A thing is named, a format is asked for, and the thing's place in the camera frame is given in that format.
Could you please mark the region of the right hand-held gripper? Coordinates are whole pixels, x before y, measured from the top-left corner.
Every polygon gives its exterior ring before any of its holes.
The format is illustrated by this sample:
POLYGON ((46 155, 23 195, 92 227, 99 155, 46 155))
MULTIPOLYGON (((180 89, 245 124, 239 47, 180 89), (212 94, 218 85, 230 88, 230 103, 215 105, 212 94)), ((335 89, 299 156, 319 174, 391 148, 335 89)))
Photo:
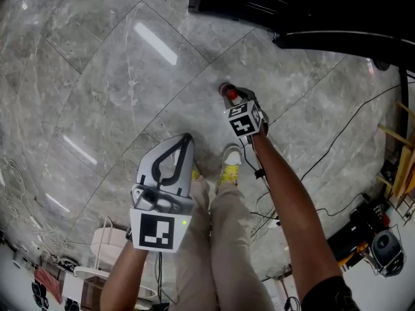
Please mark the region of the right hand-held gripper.
POLYGON ((238 87, 237 92, 243 103, 233 107, 229 98, 226 95, 222 96, 227 109, 228 122, 236 136, 248 137, 259 133, 261 128, 268 135, 267 115, 256 104, 255 93, 243 87, 238 87))

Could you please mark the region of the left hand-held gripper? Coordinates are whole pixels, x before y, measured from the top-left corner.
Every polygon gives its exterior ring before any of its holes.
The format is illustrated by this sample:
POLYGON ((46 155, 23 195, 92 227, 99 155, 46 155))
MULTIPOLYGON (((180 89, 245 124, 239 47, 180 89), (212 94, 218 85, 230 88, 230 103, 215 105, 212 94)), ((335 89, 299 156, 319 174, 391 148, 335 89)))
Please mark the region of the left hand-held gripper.
POLYGON ((130 209, 132 242, 136 249, 178 251, 196 205, 192 198, 183 197, 189 195, 194 154, 192 135, 183 133, 162 141, 142 157, 137 171, 138 184, 132 188, 134 205, 130 209), (161 179, 161 163, 177 150, 179 158, 173 175, 161 179))

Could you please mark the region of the cola bottle with red cap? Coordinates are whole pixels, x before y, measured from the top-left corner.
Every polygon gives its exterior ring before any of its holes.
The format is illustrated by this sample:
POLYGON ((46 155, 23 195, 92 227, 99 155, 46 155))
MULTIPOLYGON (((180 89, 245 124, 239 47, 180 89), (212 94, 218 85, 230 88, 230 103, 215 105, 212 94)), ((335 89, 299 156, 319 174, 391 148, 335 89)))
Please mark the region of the cola bottle with red cap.
POLYGON ((223 95, 226 95, 229 98, 229 100, 231 101, 231 106, 233 107, 233 101, 238 97, 236 87, 229 82, 223 82, 219 86, 218 91, 221 97, 223 95))

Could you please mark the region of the black mini fridge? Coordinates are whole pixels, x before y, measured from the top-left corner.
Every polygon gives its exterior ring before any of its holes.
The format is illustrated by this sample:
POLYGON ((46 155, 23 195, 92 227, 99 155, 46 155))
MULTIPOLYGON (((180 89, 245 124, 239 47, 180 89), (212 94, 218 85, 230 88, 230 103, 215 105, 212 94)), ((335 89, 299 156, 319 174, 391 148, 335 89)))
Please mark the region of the black mini fridge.
POLYGON ((189 0, 188 9, 280 32, 368 32, 415 41, 415 0, 189 0))

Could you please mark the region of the person's left forearm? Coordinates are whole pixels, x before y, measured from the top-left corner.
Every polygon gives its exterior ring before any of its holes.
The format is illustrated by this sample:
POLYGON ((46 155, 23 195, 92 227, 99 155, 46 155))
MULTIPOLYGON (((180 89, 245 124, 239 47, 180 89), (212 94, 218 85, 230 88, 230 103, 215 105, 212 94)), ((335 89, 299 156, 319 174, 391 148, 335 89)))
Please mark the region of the person's left forearm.
POLYGON ((148 251, 128 241, 101 293, 101 311, 134 311, 148 251))

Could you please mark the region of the person's right forearm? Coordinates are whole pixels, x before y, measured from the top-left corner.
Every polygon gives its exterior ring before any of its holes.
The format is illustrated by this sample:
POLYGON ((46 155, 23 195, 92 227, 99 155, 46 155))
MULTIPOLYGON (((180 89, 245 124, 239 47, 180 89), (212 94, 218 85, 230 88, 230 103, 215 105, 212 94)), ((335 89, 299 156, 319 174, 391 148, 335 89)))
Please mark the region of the person's right forearm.
POLYGON ((288 243, 299 300, 330 277, 342 275, 325 238, 314 204, 297 175, 264 132, 253 137, 274 207, 288 243))

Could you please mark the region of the person's right yellow shoe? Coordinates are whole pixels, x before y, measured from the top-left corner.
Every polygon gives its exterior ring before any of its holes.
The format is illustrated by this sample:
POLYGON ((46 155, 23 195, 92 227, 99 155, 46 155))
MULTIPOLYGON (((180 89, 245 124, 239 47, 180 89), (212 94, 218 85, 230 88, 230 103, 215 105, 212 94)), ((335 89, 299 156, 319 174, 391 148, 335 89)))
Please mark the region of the person's right yellow shoe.
POLYGON ((224 183, 238 185, 239 169, 242 165, 241 158, 241 148, 237 144, 231 144, 225 149, 222 157, 220 178, 217 182, 218 187, 224 183))

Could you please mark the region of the white ribbed stool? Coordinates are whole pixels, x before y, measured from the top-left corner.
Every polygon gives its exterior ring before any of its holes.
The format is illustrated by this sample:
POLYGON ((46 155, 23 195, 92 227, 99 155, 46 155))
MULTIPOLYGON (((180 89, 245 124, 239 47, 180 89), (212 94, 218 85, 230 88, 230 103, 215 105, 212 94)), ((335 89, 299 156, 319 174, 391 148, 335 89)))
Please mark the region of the white ribbed stool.
POLYGON ((114 265, 125 244, 126 231, 114 227, 102 227, 94 232, 90 250, 100 262, 114 265))

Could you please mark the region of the person's beige trousers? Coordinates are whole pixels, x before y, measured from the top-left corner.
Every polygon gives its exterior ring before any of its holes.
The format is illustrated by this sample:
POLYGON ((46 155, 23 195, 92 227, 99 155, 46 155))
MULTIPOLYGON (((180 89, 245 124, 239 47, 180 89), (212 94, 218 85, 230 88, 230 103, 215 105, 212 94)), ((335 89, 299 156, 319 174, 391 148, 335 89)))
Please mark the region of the person's beige trousers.
POLYGON ((250 260, 250 211, 223 183, 213 200, 203 177, 192 181, 191 223, 174 255, 178 302, 172 311, 274 311, 250 260))

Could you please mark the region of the red cloth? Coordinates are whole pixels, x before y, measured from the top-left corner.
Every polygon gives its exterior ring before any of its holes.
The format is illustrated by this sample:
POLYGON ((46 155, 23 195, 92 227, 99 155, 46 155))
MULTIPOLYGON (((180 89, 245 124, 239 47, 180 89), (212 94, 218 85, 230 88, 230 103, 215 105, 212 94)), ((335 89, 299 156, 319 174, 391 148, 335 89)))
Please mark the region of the red cloth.
POLYGON ((37 267, 34 271, 34 278, 44 285, 46 290, 56 299, 58 304, 62 304, 62 292, 60 282, 53 277, 47 270, 37 267))

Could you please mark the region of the wooden chair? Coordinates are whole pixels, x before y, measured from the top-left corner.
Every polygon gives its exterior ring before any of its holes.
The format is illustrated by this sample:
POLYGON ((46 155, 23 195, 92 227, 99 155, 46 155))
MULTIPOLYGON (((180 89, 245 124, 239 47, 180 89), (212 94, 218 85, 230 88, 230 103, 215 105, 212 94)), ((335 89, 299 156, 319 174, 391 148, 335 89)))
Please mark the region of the wooden chair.
POLYGON ((387 168, 376 176, 377 181, 386 185, 388 198, 393 197, 395 199, 394 206, 398 208, 415 189, 415 136, 406 139, 381 124, 378 128, 398 140, 399 144, 403 146, 401 154, 398 155, 397 164, 393 164, 392 168, 387 168))

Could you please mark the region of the person's dark shirt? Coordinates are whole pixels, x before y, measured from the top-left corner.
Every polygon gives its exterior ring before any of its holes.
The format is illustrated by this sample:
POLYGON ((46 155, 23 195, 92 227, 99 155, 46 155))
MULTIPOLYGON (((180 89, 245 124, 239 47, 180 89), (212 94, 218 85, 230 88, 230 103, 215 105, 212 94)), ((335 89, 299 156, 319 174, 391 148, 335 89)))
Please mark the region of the person's dark shirt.
POLYGON ((312 288, 301 303, 302 311, 360 311, 342 277, 331 277, 312 288))

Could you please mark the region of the grey and black helmet device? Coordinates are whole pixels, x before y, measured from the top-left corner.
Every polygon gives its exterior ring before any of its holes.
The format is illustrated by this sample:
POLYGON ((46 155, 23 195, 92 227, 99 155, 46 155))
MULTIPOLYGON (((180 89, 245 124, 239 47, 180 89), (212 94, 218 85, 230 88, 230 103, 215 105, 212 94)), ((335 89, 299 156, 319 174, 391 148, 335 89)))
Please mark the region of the grey and black helmet device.
POLYGON ((375 236, 371 250, 380 275, 399 275, 404 267, 405 254, 401 242, 390 230, 381 231, 375 236))

